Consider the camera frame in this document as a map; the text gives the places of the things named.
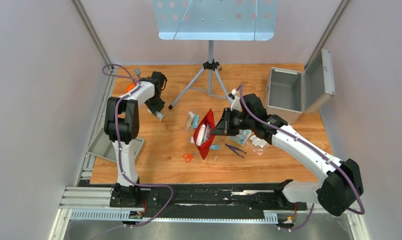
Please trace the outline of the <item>red first aid pouch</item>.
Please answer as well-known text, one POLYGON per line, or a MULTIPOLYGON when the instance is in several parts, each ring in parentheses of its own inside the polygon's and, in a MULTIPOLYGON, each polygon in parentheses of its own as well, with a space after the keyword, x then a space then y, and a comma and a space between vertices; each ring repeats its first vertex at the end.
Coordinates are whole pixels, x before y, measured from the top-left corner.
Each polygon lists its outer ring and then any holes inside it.
POLYGON ((212 134, 212 130, 214 129, 214 127, 214 113, 212 109, 210 109, 203 117, 203 119, 199 122, 199 125, 193 134, 195 146, 203 160, 207 158, 210 147, 215 138, 215 135, 212 134))

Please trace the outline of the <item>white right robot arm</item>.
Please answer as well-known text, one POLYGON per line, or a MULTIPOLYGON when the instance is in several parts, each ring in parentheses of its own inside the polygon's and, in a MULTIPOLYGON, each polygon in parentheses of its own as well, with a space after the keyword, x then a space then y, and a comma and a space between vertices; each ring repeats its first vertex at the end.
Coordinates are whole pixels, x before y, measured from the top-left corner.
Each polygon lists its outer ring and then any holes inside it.
POLYGON ((364 187, 359 165, 351 158, 341 160, 301 136, 286 120, 268 114, 254 93, 242 96, 240 109, 224 108, 222 116, 211 130, 215 136, 235 136, 241 130, 251 130, 267 144, 288 153, 310 172, 317 182, 288 180, 281 183, 274 195, 275 204, 287 209, 293 203, 321 205, 328 213, 339 217, 345 211, 365 214, 360 199, 364 187))

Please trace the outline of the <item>white gauze pad bag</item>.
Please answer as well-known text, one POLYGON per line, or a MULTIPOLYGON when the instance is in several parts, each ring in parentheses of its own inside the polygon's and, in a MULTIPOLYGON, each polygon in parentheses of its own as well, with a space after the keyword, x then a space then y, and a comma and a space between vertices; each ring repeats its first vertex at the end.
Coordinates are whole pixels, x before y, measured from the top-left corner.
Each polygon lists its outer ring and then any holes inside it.
POLYGON ((208 123, 201 125, 198 129, 195 144, 200 147, 211 137, 211 126, 208 123))

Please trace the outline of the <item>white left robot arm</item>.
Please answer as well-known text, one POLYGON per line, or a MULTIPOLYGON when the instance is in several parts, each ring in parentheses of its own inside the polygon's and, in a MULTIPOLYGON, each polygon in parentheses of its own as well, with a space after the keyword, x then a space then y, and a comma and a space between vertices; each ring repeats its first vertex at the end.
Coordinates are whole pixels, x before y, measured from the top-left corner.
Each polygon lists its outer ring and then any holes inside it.
POLYGON ((103 129, 112 142, 118 171, 109 204, 113 208, 135 208, 142 202, 135 153, 139 107, 146 105, 153 115, 159 114, 165 106, 161 94, 166 84, 167 77, 154 71, 150 77, 133 83, 125 94, 107 100, 103 129))

